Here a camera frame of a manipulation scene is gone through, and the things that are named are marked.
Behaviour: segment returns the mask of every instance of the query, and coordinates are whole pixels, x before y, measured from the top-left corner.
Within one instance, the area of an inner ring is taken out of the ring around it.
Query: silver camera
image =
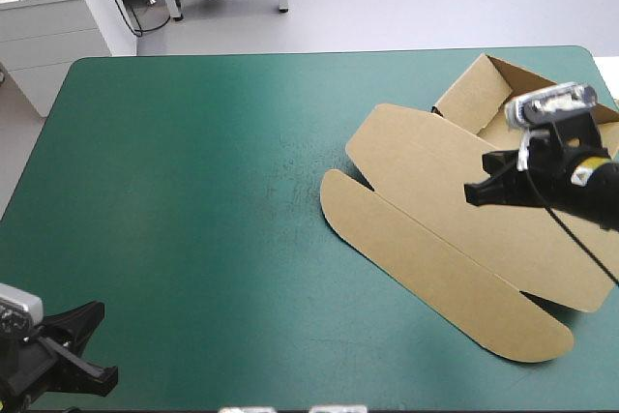
[[[0,338],[24,339],[43,321],[43,302],[36,295],[0,283]]]

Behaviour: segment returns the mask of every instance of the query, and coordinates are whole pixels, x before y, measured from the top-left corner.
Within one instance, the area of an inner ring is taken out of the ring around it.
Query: black cable
[[[172,18],[170,15],[168,15],[167,16],[167,20],[164,21],[159,26],[156,26],[156,27],[150,28],[150,29],[142,29],[142,25],[139,22],[139,18],[135,14],[135,10],[133,9],[133,5],[132,4],[128,4],[128,5],[129,5],[129,10],[132,11],[133,17],[135,18],[135,22],[137,23],[137,27],[139,28],[136,31],[139,31],[140,33],[152,33],[153,31],[157,31],[158,29],[162,29],[170,21],[170,19]]]
[[[123,12],[123,9],[121,8],[120,4],[118,3],[118,0],[113,0],[114,4],[116,4],[116,9],[118,9],[118,13],[120,14],[120,16],[123,18],[123,21],[125,22],[125,24],[127,25],[127,27],[129,28],[129,30],[131,31],[131,33],[136,36],[137,38],[141,38],[142,36],[144,36],[144,33],[149,33],[152,31],[157,31],[158,29],[163,28],[168,21],[170,20],[170,16],[167,17],[167,20],[157,26],[156,28],[151,28],[151,29],[142,29],[141,25],[139,24],[139,21],[137,22],[139,29],[134,29],[131,25],[131,23],[129,22],[129,20],[125,17],[125,13]]]
[[[566,234],[570,236],[570,238],[574,242],[576,242],[576,244],[582,249],[582,251],[589,255],[589,257],[600,267],[600,269],[602,269],[602,271],[606,273],[610,280],[612,280],[616,285],[619,286],[619,280],[615,278],[615,276],[610,272],[608,268],[606,268],[606,265],[604,265],[602,261],[592,251],[590,251],[589,248],[585,246],[582,241],[580,241],[580,239],[576,237],[572,230],[568,228],[568,226],[557,216],[557,214],[552,211],[548,202],[546,202],[545,198],[542,196],[540,191],[538,191],[537,186],[533,182],[530,171],[528,169],[525,169],[524,172],[526,173],[526,179],[529,181],[529,186],[531,186],[531,191],[533,191],[533,194],[538,197],[538,201],[542,204],[550,217],[555,220],[557,224],[559,224],[559,226],[561,226],[561,228],[566,232]]]

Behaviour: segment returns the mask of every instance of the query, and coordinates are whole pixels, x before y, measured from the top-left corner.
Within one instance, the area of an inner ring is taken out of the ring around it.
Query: cardboard flap
[[[346,146],[376,192],[433,234],[520,290],[577,310],[596,310],[612,283],[543,211],[466,203],[464,183],[487,177],[494,147],[438,115],[377,106]],[[619,234],[572,222],[611,269]]]
[[[488,57],[488,59],[514,90],[512,97],[556,84],[539,74],[529,72],[500,58]]]
[[[434,107],[452,123],[476,134],[512,92],[490,59],[480,55]]]
[[[572,348],[563,324],[342,172],[325,174],[320,202],[344,241],[482,347],[520,362]]]
[[[599,125],[603,125],[604,123],[616,123],[619,121],[619,113],[612,108],[608,108],[606,105],[602,105],[601,103],[598,103],[593,108],[592,113],[593,118]]]

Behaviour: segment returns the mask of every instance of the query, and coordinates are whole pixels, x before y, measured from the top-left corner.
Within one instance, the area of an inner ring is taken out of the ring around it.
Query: yellow label
[[[584,160],[576,167],[574,173],[572,173],[572,184],[581,187],[586,186],[593,172],[608,162],[611,162],[611,159],[605,159],[603,157],[589,157]]]
[[[597,169],[603,164],[611,162],[611,159],[605,159],[602,157],[589,157],[587,160],[582,162],[578,167],[589,168],[589,169]]]

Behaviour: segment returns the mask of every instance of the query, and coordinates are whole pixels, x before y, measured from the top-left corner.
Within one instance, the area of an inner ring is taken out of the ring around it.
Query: robotic arm
[[[619,231],[619,163],[602,145],[588,85],[567,83],[506,104],[508,125],[523,130],[518,150],[484,154],[480,184],[464,185],[472,205],[553,208]]]
[[[39,297],[0,284],[0,412],[26,411],[45,392],[109,394],[118,368],[80,358],[103,316],[91,302],[44,317]]]

